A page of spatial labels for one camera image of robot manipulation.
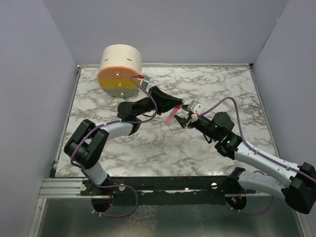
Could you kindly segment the pink keyring tag with ring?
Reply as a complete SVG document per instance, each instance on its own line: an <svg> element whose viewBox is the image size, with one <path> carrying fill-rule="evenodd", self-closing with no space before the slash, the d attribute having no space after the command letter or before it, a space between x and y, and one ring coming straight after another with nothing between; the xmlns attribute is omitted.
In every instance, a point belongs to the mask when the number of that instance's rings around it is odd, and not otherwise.
<svg viewBox="0 0 316 237"><path fill-rule="evenodd" d="M170 114L167 116L166 120L164 123L166 125L169 125L172 119L175 117L175 115L178 113L178 111L182 108L182 105L184 103L183 99L180 99L180 102L176 102L175 100L171 101L168 103L168 107L173 106L173 109L171 110Z"/></svg>

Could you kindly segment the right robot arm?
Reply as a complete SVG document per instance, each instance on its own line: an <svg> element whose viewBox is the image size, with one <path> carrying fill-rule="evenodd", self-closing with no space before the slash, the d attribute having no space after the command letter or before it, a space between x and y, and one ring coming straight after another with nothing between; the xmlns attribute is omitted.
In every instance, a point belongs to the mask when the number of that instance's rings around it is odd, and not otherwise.
<svg viewBox="0 0 316 237"><path fill-rule="evenodd" d="M256 177L254 173L239 169L227 180L232 193L240 190L256 190L283 198L292 209L309 214L316 201L316 169L304 162L296 164L270 155L241 136L233 133L234 123L226 112L218 112L213 119L199 116L175 119L183 128L194 128L201 132L208 143L216 142L215 149L224 157L249 164L266 174Z"/></svg>

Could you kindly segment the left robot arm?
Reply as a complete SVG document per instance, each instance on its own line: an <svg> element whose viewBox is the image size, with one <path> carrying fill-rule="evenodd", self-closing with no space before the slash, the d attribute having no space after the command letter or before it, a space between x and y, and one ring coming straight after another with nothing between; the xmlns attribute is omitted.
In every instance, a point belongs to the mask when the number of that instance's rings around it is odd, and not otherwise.
<svg viewBox="0 0 316 237"><path fill-rule="evenodd" d="M71 164L81 169L92 183L92 189L99 195L109 189L108 173L99 162L107 141L129 136L138 131L144 120L138 119L150 111L161 115L183 104L183 100L162 92L157 86L149 90L147 97L135 102L121 102L118 106L117 120L96 125L83 120L64 147L64 153L71 159Z"/></svg>

